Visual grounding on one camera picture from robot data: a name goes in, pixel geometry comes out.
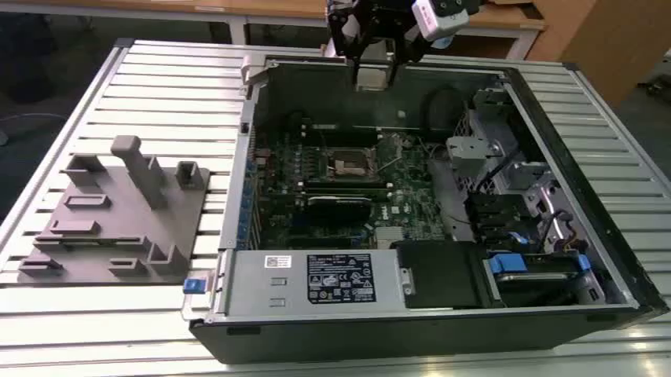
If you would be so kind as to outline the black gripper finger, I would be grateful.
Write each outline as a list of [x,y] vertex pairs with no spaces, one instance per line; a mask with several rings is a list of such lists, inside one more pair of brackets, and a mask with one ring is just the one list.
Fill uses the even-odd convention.
[[392,38],[394,57],[388,74],[388,84],[395,83],[395,77],[402,65],[419,62],[423,56],[423,36],[419,27],[411,27],[406,32],[398,32]]
[[334,35],[331,39],[336,54],[346,58],[351,86],[356,89],[360,59],[367,47],[367,35],[359,35],[350,42],[347,42],[344,35]]

